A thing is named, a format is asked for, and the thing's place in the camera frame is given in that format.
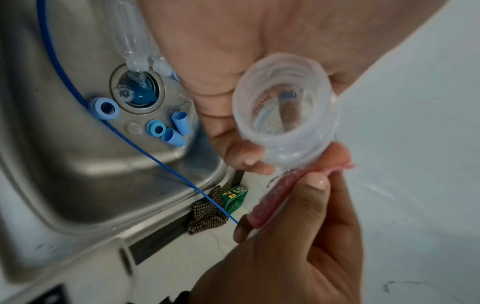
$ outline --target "sink basin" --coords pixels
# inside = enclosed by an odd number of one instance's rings
[[[47,12],[58,58],[72,82],[87,99],[112,98],[113,74],[124,60],[98,1],[49,0]],[[111,231],[194,196],[190,187],[124,142],[71,95],[48,59],[35,0],[5,0],[0,19],[1,165],[37,217],[65,233]],[[229,168],[208,142],[180,83],[155,78],[160,107],[140,114],[121,108],[111,123],[198,187],[214,187]],[[152,119],[172,127],[170,115],[178,109],[188,112],[192,125],[185,147],[125,131],[129,121],[146,126]]]

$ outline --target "blue hose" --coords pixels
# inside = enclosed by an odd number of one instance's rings
[[[48,53],[48,56],[50,57],[51,64],[55,68],[58,76],[60,79],[63,81],[65,86],[68,88],[68,90],[75,96],[75,98],[80,102],[84,107],[88,107],[88,101],[85,100],[85,98],[81,95],[81,93],[77,90],[75,85],[72,83],[68,75],[66,74],[65,70],[63,69],[62,65],[60,64],[60,61],[57,57],[57,53],[55,52],[54,45],[52,43],[52,38],[50,37],[50,32],[49,32],[49,27],[47,23],[47,8],[46,8],[47,0],[37,0],[36,2],[36,11],[38,14],[38,22],[40,24],[40,31],[41,35],[43,37],[43,42],[45,43],[45,48]],[[120,136],[123,140],[125,140],[127,143],[129,143],[132,147],[135,149],[139,150],[142,154],[144,154],[146,157],[150,158],[157,164],[159,164],[161,167],[165,168],[167,171],[171,172],[173,175],[184,181],[188,186],[193,188],[195,191],[199,192],[202,194],[207,200],[210,201],[215,207],[217,207],[221,212],[223,212],[226,216],[228,216],[235,224],[238,225],[238,221],[231,216],[225,209],[220,207],[213,199],[211,199],[205,192],[203,192],[200,188],[195,186],[191,181],[180,175],[178,172],[175,170],[171,169],[152,155],[150,155],[147,151],[139,147],[136,143],[128,139],[125,135],[123,135],[121,132],[119,132],[114,126],[112,126],[108,121],[102,120],[103,124],[107,126],[110,130],[112,130],[115,134]]]

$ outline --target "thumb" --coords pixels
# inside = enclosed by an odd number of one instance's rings
[[[318,172],[305,175],[287,202],[264,230],[267,242],[287,257],[307,257],[327,216],[329,178]]]

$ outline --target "drain ring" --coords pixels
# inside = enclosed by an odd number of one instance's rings
[[[157,100],[154,103],[148,105],[145,108],[141,108],[141,107],[134,107],[130,105],[128,102],[115,99],[114,89],[116,86],[120,84],[120,81],[126,76],[126,73],[128,71],[129,69],[127,65],[123,64],[119,66],[110,77],[110,94],[112,95],[112,98],[122,108],[134,114],[148,114],[158,109],[162,105],[165,99],[165,84],[162,78],[151,68],[147,72],[147,81],[149,81],[152,84],[153,90],[155,91],[155,95],[157,96]]]

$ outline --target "black bracelet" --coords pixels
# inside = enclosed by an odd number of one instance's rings
[[[189,302],[190,291],[184,291],[180,293],[178,298],[176,298],[175,302],[170,300],[170,297],[163,300],[160,304],[188,304]]]

